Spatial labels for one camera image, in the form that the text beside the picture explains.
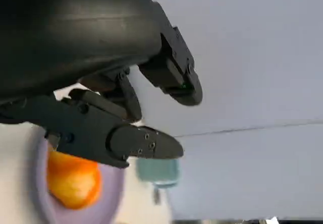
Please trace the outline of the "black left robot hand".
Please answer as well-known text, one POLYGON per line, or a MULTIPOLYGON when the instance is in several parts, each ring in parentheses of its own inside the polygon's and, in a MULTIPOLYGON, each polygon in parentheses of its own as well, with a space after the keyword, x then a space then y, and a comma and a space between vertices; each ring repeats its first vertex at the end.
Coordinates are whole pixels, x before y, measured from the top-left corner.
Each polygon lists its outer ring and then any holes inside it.
POLYGON ((182 157, 174 137, 134 125, 133 65, 178 103, 201 103, 194 58, 159 3, 1 0, 1 122, 44 128, 59 152, 120 169, 182 157))

